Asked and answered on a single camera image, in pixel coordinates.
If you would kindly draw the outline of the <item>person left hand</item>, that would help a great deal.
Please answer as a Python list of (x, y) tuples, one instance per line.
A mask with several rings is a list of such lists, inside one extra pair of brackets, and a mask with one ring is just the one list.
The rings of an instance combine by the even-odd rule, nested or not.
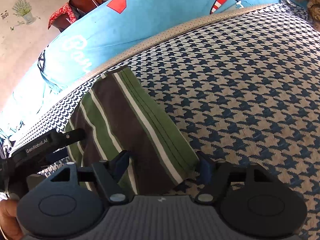
[(1, 233), (5, 239), (20, 240), (23, 238), (23, 232), (17, 221), (16, 200), (1, 201)]

